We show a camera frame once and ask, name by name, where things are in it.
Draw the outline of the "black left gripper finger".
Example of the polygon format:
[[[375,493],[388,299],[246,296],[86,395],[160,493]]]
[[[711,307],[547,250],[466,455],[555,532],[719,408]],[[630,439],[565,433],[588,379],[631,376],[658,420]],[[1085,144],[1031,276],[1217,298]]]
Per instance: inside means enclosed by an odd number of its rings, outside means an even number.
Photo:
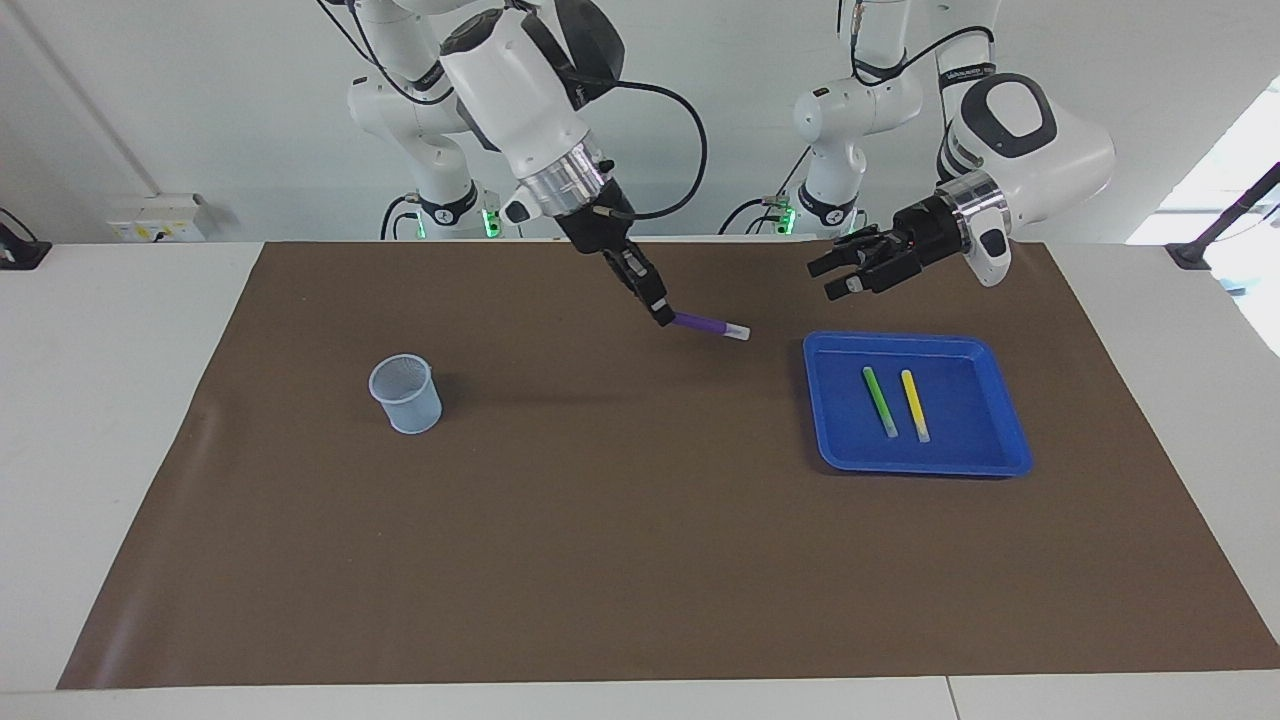
[[[884,263],[876,266],[863,266],[856,272],[829,281],[824,284],[826,297],[837,301],[854,293],[882,293],[906,279],[906,266],[901,263]]]
[[[852,266],[864,279],[884,279],[890,277],[895,258],[892,231],[863,228],[836,238],[827,252],[808,263],[806,269],[812,278],[818,278],[841,266]]]

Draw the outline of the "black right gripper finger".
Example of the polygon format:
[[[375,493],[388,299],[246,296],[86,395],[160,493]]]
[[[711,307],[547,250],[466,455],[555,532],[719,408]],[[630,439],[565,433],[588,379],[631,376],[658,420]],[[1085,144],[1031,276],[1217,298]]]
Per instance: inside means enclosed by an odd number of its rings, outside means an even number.
[[[676,313],[669,305],[666,283],[641,250],[623,250],[620,255],[620,272],[623,283],[658,325],[675,323]]]
[[[602,256],[614,277],[635,299],[644,304],[643,283],[646,279],[646,259],[643,252],[603,252]]]

